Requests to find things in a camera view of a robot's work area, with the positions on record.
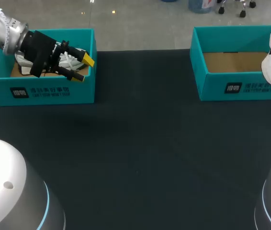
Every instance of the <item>cable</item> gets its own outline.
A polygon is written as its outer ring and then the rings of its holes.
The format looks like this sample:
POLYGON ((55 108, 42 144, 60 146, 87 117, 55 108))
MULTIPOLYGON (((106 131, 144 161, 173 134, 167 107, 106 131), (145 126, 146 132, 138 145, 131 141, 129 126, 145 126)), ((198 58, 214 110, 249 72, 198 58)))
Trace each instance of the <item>cable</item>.
POLYGON ((3 46, 3 53, 4 54, 8 54, 8 46, 9 46, 9 38, 10 38, 10 26, 9 26, 9 22, 7 20, 7 17, 5 16, 5 14, 0 10, 0 16, 3 19, 3 22, 5 24, 5 28, 6 28, 6 37, 5 37, 5 44, 3 46))

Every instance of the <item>small hole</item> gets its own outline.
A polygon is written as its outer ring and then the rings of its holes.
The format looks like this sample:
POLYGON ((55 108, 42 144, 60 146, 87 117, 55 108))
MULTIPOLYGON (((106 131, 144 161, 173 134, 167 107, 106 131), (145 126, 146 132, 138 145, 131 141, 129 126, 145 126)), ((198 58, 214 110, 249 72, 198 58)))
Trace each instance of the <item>small hole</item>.
POLYGON ((10 182, 10 181, 6 181, 5 183, 3 183, 3 186, 6 188, 6 189, 13 189, 13 184, 10 182))

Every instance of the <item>chair wheel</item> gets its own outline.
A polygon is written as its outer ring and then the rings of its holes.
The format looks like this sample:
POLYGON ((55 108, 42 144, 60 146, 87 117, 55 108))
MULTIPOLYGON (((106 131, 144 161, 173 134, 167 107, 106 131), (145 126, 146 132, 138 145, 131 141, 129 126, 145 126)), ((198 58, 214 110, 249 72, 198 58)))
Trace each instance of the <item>chair wheel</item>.
POLYGON ((249 7, 250 8, 255 8, 256 7, 256 3, 254 1, 249 2, 249 7))
POLYGON ((218 10, 218 13, 219 14, 223 14, 225 12, 225 9, 224 9, 224 7, 220 7, 220 9, 218 10))
POLYGON ((241 11, 240 18, 245 18, 245 16, 246 16, 246 11, 241 11))

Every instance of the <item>brown cardboard bottom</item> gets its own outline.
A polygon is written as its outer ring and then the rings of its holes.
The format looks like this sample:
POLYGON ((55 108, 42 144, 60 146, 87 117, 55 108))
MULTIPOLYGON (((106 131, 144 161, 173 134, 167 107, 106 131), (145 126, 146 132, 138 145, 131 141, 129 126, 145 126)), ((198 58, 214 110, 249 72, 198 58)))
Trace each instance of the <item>brown cardboard bottom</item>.
MULTIPOLYGON (((89 74, 89 67, 86 66, 85 68, 77 71, 77 73, 83 75, 83 76, 87 76, 89 74)), ((11 75, 10 75, 12 78, 17 78, 17 77, 35 77, 34 75, 22 75, 20 72, 19 72, 19 69, 18 69, 18 65, 17 65, 17 62, 14 63, 14 66, 13 66, 13 69, 12 69, 12 72, 11 72, 11 75)), ((59 76, 58 74, 56 73, 42 73, 41 74, 41 77, 55 77, 55 76, 59 76)))
POLYGON ((261 72, 266 52, 204 53, 210 73, 261 72))

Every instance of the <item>robotic arm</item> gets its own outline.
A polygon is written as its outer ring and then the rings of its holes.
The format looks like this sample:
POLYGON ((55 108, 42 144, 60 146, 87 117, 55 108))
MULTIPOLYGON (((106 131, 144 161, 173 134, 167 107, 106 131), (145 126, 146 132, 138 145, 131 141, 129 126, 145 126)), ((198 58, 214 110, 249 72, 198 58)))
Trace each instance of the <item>robotic arm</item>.
POLYGON ((6 16, 0 9, 0 49, 4 54, 24 53, 24 58, 33 63, 30 74, 36 77, 40 77, 45 69, 46 72, 63 75, 68 80, 83 82, 84 76, 59 66, 60 54, 67 52, 91 67, 94 66, 94 60, 87 52, 69 46, 68 41, 62 41, 56 49, 55 44, 56 40, 39 31, 29 31, 27 23, 6 16))

